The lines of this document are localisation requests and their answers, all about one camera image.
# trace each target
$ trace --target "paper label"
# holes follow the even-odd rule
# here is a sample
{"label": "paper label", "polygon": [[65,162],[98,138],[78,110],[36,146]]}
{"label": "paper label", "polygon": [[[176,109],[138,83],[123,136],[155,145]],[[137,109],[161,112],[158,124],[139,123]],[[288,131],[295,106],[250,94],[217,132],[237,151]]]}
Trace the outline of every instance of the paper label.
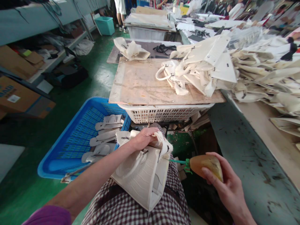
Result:
{"label": "paper label", "polygon": [[19,96],[17,95],[12,95],[11,97],[9,97],[7,100],[13,103],[16,103],[18,100],[20,99]]}

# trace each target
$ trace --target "purple sleeve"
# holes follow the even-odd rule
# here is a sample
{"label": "purple sleeve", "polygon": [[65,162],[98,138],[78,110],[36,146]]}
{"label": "purple sleeve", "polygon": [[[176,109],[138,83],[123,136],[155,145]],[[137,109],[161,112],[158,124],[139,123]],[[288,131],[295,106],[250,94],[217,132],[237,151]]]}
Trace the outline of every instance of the purple sleeve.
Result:
{"label": "purple sleeve", "polygon": [[71,225],[71,214],[58,206],[44,206],[35,211],[22,225]]}

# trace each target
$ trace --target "teal trash bin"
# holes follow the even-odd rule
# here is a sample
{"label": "teal trash bin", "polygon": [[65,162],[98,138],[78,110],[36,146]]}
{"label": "teal trash bin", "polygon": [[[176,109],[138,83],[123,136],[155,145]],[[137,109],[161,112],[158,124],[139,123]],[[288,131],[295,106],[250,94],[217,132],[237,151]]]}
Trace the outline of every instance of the teal trash bin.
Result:
{"label": "teal trash bin", "polygon": [[95,22],[102,35],[111,36],[115,32],[112,17],[98,17]]}

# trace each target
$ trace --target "pile of white handbags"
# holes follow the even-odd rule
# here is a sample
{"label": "pile of white handbags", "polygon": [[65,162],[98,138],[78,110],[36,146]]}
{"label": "pile of white handbags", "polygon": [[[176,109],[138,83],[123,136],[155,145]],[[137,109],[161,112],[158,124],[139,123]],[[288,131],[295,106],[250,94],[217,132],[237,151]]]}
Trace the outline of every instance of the pile of white handbags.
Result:
{"label": "pile of white handbags", "polygon": [[[139,131],[135,130],[117,132],[117,141],[121,146],[138,133]],[[173,146],[161,131],[154,135],[158,141],[151,142],[144,150],[131,154],[111,176],[149,212],[154,209],[163,195],[169,167],[168,159],[173,151]]]}
{"label": "pile of white handbags", "polygon": [[232,50],[240,102],[263,101],[282,114],[300,116],[300,60],[276,61],[269,52]]}
{"label": "pile of white handbags", "polygon": [[196,44],[177,46],[170,59],[182,60],[163,62],[156,79],[167,80],[178,95],[188,94],[185,84],[194,85],[208,97],[215,89],[231,90],[237,80],[230,55],[224,52],[229,40],[228,36],[216,35]]}

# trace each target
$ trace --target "white plastic crate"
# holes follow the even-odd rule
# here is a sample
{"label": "white plastic crate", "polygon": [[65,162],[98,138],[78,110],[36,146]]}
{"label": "white plastic crate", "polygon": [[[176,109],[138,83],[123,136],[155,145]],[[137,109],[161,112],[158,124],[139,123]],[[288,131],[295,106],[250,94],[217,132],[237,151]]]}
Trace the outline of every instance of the white plastic crate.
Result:
{"label": "white plastic crate", "polygon": [[131,120],[136,123],[154,123],[188,120],[198,111],[209,109],[214,104],[208,105],[159,105],[159,106],[118,106],[125,109]]}
{"label": "white plastic crate", "polygon": [[166,31],[128,26],[130,38],[163,41]]}

